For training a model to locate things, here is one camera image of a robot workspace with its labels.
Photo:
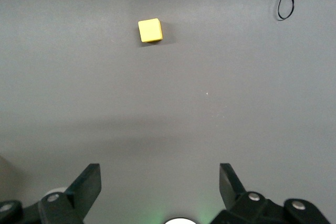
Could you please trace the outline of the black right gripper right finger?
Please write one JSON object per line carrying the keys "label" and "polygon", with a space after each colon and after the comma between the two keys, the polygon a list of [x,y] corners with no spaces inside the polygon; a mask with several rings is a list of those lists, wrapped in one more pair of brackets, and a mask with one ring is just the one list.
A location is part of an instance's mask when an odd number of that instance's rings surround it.
{"label": "black right gripper right finger", "polygon": [[211,223],[286,223],[283,208],[247,191],[229,163],[219,166],[219,192],[225,209]]}

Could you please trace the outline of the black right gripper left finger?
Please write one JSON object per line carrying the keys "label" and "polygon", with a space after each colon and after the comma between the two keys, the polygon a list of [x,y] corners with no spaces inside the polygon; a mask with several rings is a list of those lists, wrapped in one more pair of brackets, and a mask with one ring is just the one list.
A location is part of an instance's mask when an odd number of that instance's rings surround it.
{"label": "black right gripper left finger", "polygon": [[41,223],[83,223],[100,192],[100,165],[89,164],[63,193],[53,192],[39,201]]}

